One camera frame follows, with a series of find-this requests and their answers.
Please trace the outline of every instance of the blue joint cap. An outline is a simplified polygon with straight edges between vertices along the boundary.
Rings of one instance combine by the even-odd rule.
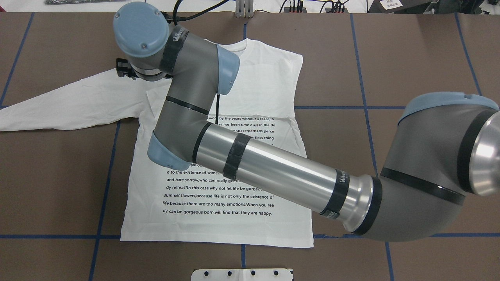
[[[147,148],[147,157],[160,166],[179,171],[187,170],[191,165],[190,162],[182,160],[168,150],[168,148],[157,139],[155,132],[151,134],[151,140]]]
[[[122,6],[113,19],[114,37],[127,55],[146,58],[158,53],[169,38],[169,25],[162,13],[145,2]]]
[[[217,94],[227,95],[236,80],[240,69],[240,58],[217,44],[217,56],[219,62],[219,83]]]
[[[404,109],[403,116],[397,123],[399,124],[405,117],[416,112],[449,105],[478,105],[499,110],[498,104],[481,95],[465,94],[458,91],[430,92],[412,99]]]

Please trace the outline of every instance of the grid line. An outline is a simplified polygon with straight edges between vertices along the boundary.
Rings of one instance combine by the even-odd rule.
[[[394,105],[296,105],[293,107],[296,110],[404,110],[406,106]]]
[[[26,41],[26,37],[28,36],[28,31],[30,31],[31,23],[33,22],[33,17],[35,13],[32,12],[29,17],[28,25],[26,26],[26,30],[24,31],[24,35],[22,36],[21,44],[19,44],[19,49],[17,49],[17,53],[15,54],[14,62],[12,63],[12,67],[10,68],[10,72],[7,77],[7,82],[5,83],[5,87],[3,88],[3,92],[0,96],[0,106],[3,105],[5,96],[7,94],[7,89],[9,88],[9,84],[11,83],[12,75],[14,74],[14,70],[16,69],[16,64],[18,63],[19,56],[21,55],[21,50]]]
[[[372,137],[372,128],[370,127],[370,116],[368,115],[368,104],[367,97],[365,94],[365,84],[363,83],[363,74],[361,72],[361,62],[360,62],[360,53],[358,50],[358,42],[356,41],[356,29],[354,26],[354,17],[353,14],[349,14],[350,16],[350,26],[352,29],[352,40],[354,43],[354,52],[356,55],[356,64],[357,64],[357,73],[359,75],[359,86],[361,88],[361,97],[363,99],[363,107],[364,107],[364,118],[366,120],[366,129],[368,131],[368,141],[370,143],[370,152],[371,152],[371,162],[373,164],[373,169],[375,170],[375,176],[379,177],[379,171],[377,169],[377,159],[375,158],[375,148]],[[387,255],[387,266],[389,268],[389,276],[390,281],[394,281],[394,273],[393,273],[393,262],[391,259],[391,250],[389,248],[389,243],[385,242],[385,251]]]
[[[247,39],[247,23],[243,24],[243,40]]]
[[[475,88],[477,93],[482,96],[481,88],[479,88],[478,79],[476,78],[476,72],[474,72],[474,67],[472,66],[471,58],[469,57],[469,52],[467,51],[466,42],[464,40],[464,35],[462,34],[462,28],[460,27],[459,14],[455,12],[455,22],[456,27],[458,28],[458,35],[460,36],[460,41],[462,42],[463,52],[465,53],[465,58],[467,59],[467,63],[470,68],[470,72],[472,73],[472,79],[474,79]]]
[[[247,246],[245,244],[241,244],[241,268],[247,268]]]
[[[116,123],[116,131],[114,132],[113,148],[111,149],[111,159],[109,160],[109,168],[107,170],[106,187],[104,189],[104,195],[102,197],[102,206],[100,209],[99,225],[97,226],[97,235],[95,237],[95,245],[94,245],[94,251],[93,251],[93,255],[92,255],[92,262],[90,264],[90,273],[88,274],[88,281],[92,281],[92,279],[94,278],[94,269],[96,268],[97,254],[99,251],[99,242],[101,240],[101,231],[103,229],[104,213],[106,211],[106,202],[108,200],[108,193],[109,193],[110,184],[111,184],[111,172],[113,170],[113,163],[115,161],[115,153],[117,150],[117,139],[118,139],[118,133],[120,132],[120,123],[121,123],[121,121],[118,121]]]
[[[350,27],[352,30],[352,40],[354,42],[354,53],[356,55],[357,74],[359,76],[359,86],[361,88],[361,98],[363,99],[364,119],[366,121],[366,128],[368,130],[368,141],[370,144],[371,163],[373,164],[373,168],[375,170],[375,175],[378,176],[379,171],[377,169],[377,162],[375,159],[375,149],[374,149],[374,142],[373,142],[373,138],[372,138],[372,128],[370,127],[370,116],[368,115],[367,97],[365,95],[365,85],[363,83],[363,74],[361,72],[360,54],[358,52],[358,43],[356,41],[356,29],[354,27],[354,17],[353,17],[352,13],[350,13],[349,16],[350,16]]]
[[[96,239],[94,234],[0,234],[0,239]],[[342,236],[330,236],[326,234],[314,234],[314,239],[367,239],[356,234],[344,234]],[[457,233],[436,233],[429,238],[500,238],[500,232],[457,232]],[[120,235],[99,235],[99,239],[120,239]]]
[[[385,242],[385,252],[387,254],[390,281],[394,281],[393,259],[391,258],[391,247],[389,246],[389,242]]]

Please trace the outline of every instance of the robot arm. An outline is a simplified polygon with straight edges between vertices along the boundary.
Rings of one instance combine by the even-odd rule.
[[[154,129],[149,158],[185,170],[191,163],[270,192],[382,241],[428,237],[449,225],[467,192],[500,187],[500,113],[493,101],[457,92],[414,99],[399,121],[379,178],[352,176],[207,122],[216,94],[227,94],[238,57],[150,4],[115,15],[118,46],[139,77],[173,76]]]

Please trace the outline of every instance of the brown table surface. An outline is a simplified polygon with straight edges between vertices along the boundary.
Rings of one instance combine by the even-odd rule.
[[[112,13],[0,13],[2,108],[109,70]],[[500,16],[209,13],[184,24],[303,55],[296,119],[308,157],[377,175],[414,97],[500,102]],[[295,280],[500,280],[500,195],[470,195],[443,233],[387,243],[313,213],[314,248],[120,242],[138,122],[0,132],[0,280],[189,280],[195,269],[293,268]]]

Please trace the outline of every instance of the black cable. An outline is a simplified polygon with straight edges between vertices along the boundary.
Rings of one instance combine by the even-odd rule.
[[[281,11],[283,10],[283,7],[285,6],[286,2],[287,2],[287,0],[283,1],[283,4],[281,4],[281,8],[279,8],[279,12],[278,13],[281,13]]]
[[[334,13],[335,12],[335,5],[337,5],[339,2],[332,2],[331,3],[331,8],[330,11],[327,11],[326,13]]]
[[[182,1],[182,0],[177,0],[177,2],[175,3],[175,5],[177,6],[177,8],[179,8],[179,6],[178,6],[178,4],[177,4],[177,3],[179,3],[179,4],[180,4],[180,2],[181,2],[181,1]],[[189,20],[192,20],[192,19],[197,18],[197,17],[199,17],[199,16],[201,16],[201,15],[203,15],[203,14],[207,13],[207,12],[212,11],[213,9],[216,9],[216,8],[218,8],[218,7],[222,6],[222,5],[224,5],[224,4],[225,4],[226,2],[228,2],[228,1],[229,1],[229,0],[223,0],[223,1],[221,1],[221,2],[219,2],[219,3],[217,3],[217,4],[213,5],[213,6],[211,6],[211,7],[209,7],[209,8],[206,8],[206,9],[202,10],[202,11],[201,11],[201,12],[199,12],[199,13],[196,13],[196,14],[194,14],[194,15],[192,15],[192,16],[188,16],[188,17],[177,17],[177,10],[176,10],[176,7],[174,7],[174,10],[173,10],[173,19],[172,19],[172,21],[173,21],[174,25],[177,25],[177,22],[184,22],[184,21],[189,21]]]
[[[179,9],[179,6],[181,5],[181,2],[183,0],[177,0],[177,2],[175,2],[175,5],[173,6],[173,25],[176,26],[177,25],[177,10]]]
[[[333,3],[334,3],[332,0],[325,1],[325,2],[323,3],[323,6],[321,6],[321,9],[319,10],[319,12],[320,12],[320,13],[323,11],[323,7],[325,7],[325,5],[326,5],[328,2],[330,2],[332,5],[333,5]]]
[[[346,3],[349,2],[349,0],[342,2],[342,13],[346,11]]]
[[[217,103],[215,104],[215,124],[219,124],[219,102],[221,100],[221,95],[217,94]]]

